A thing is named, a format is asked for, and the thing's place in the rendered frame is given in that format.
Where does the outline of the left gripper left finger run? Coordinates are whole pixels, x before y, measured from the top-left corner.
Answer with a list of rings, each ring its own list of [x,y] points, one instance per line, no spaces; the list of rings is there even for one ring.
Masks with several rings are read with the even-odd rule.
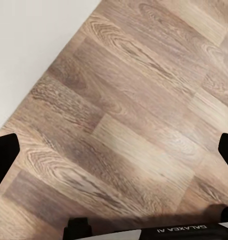
[[[0,184],[20,153],[20,144],[16,133],[0,137]]]

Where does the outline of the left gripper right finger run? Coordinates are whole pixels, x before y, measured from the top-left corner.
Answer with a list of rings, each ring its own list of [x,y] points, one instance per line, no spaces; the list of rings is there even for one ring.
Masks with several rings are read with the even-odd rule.
[[[218,145],[218,151],[228,164],[228,133],[223,133],[221,135],[219,145]]]

